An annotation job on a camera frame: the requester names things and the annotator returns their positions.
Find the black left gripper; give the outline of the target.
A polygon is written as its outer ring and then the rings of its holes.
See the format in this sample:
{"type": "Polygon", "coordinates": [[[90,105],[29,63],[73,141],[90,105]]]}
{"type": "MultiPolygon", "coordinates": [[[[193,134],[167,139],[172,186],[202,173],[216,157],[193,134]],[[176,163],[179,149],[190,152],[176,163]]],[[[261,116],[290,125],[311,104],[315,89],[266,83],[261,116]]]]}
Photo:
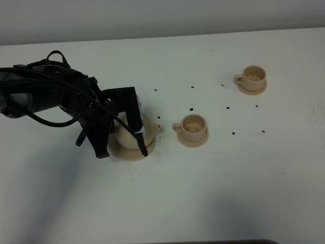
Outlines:
{"type": "Polygon", "coordinates": [[[141,119],[134,87],[100,90],[94,77],[77,76],[76,87],[91,99],[83,98],[78,122],[82,126],[80,137],[87,137],[95,156],[99,159],[109,156],[108,140],[118,123],[119,113],[125,112],[126,122],[120,123],[128,131],[139,134],[141,119]]]}

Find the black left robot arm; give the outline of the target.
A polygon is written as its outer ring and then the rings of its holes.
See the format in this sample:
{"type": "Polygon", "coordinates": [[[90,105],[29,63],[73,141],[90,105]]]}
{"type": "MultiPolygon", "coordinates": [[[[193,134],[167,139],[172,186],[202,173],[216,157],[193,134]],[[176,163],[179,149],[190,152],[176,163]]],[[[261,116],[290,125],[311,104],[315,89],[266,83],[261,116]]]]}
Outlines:
{"type": "Polygon", "coordinates": [[[141,154],[148,155],[135,88],[100,90],[94,77],[59,62],[1,68],[1,114],[28,116],[54,128],[78,122],[82,131],[76,145],[88,139],[99,159],[109,156],[109,137],[118,122],[135,138],[141,154]]]}

